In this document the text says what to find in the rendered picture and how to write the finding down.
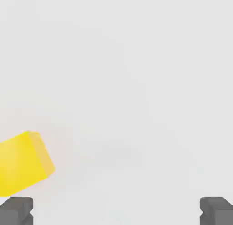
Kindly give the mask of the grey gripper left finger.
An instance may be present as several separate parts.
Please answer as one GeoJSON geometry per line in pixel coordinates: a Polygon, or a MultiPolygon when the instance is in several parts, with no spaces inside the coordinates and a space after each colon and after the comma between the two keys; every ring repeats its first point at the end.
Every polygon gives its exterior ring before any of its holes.
{"type": "Polygon", "coordinates": [[[0,225],[34,225],[32,197],[10,197],[0,205],[0,225]]]}

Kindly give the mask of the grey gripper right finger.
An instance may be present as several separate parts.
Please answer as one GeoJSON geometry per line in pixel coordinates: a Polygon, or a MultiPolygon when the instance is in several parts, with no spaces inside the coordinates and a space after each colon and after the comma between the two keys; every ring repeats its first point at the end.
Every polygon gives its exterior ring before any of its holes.
{"type": "Polygon", "coordinates": [[[200,225],[233,225],[233,205],[223,197],[202,197],[200,209],[200,225]]]}

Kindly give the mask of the large yellow box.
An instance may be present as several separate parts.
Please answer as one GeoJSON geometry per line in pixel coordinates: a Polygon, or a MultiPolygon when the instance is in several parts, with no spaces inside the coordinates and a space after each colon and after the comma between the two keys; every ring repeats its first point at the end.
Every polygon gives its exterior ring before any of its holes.
{"type": "Polygon", "coordinates": [[[0,197],[20,192],[54,171],[38,132],[26,131],[0,143],[0,197]]]}

